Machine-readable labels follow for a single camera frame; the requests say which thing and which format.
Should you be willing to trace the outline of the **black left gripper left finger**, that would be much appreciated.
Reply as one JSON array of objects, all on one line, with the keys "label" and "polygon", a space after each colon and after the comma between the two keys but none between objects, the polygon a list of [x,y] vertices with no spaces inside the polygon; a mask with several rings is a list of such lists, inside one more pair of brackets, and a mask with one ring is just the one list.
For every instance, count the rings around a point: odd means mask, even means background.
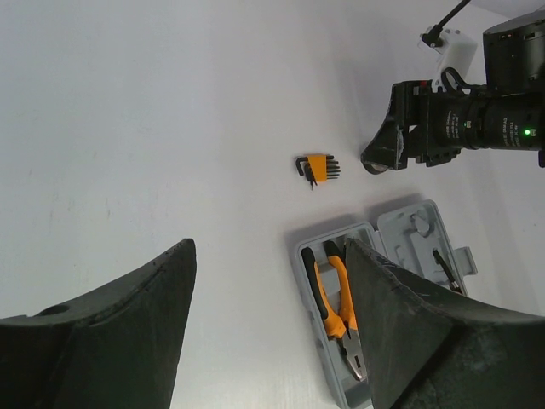
[{"label": "black left gripper left finger", "polygon": [[196,272],[184,239],[80,297],[2,319],[2,407],[169,407]]}]

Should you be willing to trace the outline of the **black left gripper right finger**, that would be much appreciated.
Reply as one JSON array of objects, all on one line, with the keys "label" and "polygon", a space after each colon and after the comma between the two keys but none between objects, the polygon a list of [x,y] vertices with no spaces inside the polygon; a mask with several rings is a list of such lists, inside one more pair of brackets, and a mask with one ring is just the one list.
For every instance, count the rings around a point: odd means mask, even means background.
[{"label": "black left gripper right finger", "polygon": [[541,408],[544,319],[476,301],[346,243],[375,408]]}]

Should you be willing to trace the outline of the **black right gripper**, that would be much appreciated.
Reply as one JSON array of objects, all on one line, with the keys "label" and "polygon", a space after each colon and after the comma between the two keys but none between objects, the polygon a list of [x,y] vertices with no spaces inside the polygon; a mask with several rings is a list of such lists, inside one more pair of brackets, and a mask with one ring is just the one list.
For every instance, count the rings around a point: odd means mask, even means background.
[{"label": "black right gripper", "polygon": [[404,170],[410,158],[432,167],[463,149],[479,149],[480,108],[479,95],[434,92],[427,81],[397,83],[381,128],[360,161]]}]

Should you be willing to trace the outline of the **black electrical tape roll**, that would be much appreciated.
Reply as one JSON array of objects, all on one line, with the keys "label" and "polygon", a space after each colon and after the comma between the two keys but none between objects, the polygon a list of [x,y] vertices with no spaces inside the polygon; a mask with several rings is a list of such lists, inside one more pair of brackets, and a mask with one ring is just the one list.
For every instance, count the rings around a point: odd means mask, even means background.
[{"label": "black electrical tape roll", "polygon": [[388,171],[388,167],[380,164],[363,163],[364,168],[373,176],[378,176]]}]

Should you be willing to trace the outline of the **orange hex key set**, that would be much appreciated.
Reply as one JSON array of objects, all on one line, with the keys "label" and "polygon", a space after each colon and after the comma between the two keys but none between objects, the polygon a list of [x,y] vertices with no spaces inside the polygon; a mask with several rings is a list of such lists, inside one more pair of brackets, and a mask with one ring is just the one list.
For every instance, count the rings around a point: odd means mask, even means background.
[{"label": "orange hex key set", "polygon": [[311,154],[295,159],[295,167],[300,177],[306,179],[311,190],[329,180],[337,179],[341,174],[339,162],[331,154]]}]

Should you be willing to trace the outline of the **grey plastic tool case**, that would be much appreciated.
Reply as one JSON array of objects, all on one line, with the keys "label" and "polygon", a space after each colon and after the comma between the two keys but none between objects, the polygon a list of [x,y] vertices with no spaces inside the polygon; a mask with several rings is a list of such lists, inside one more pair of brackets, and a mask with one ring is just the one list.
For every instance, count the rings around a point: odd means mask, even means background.
[{"label": "grey plastic tool case", "polygon": [[343,247],[347,239],[358,239],[386,259],[435,284],[448,286],[443,269],[435,262],[432,251],[437,249],[448,263],[462,293],[468,293],[463,279],[478,270],[472,252],[467,247],[454,248],[432,200],[414,202],[387,212],[367,222],[357,222],[352,216],[342,216],[322,225],[294,233],[291,265],[298,285],[302,304],[313,329],[314,343],[324,380],[329,391],[326,396],[339,408],[367,408],[370,406],[370,388],[366,381],[358,381],[347,367],[336,341],[327,337],[318,307],[313,300],[311,286],[305,272],[301,252],[313,251],[320,266],[324,289],[333,309],[340,304],[340,285],[336,272],[328,264],[324,243],[328,240]]}]

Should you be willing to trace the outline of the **orange tape measure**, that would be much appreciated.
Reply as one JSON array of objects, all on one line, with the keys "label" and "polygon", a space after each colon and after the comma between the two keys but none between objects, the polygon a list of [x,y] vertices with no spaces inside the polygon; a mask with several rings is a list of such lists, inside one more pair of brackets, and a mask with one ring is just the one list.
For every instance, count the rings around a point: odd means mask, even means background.
[{"label": "orange tape measure", "polygon": [[462,288],[458,285],[454,274],[452,273],[448,263],[444,260],[444,258],[440,255],[439,251],[437,249],[433,249],[432,251],[433,258],[435,262],[443,269],[445,272],[445,275],[447,277],[448,286],[451,291],[454,291],[456,293],[462,294]]}]

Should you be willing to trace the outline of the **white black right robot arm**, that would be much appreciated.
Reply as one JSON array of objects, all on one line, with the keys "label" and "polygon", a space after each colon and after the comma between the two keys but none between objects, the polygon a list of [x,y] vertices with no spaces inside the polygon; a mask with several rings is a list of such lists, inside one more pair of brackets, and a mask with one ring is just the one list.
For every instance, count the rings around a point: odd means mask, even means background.
[{"label": "white black right robot arm", "polygon": [[367,171],[403,170],[410,159],[427,167],[462,150],[536,151],[544,164],[544,13],[535,11],[483,34],[486,82],[465,81],[473,40],[440,21],[422,34],[440,55],[429,80],[396,83],[387,115],[360,155]]}]

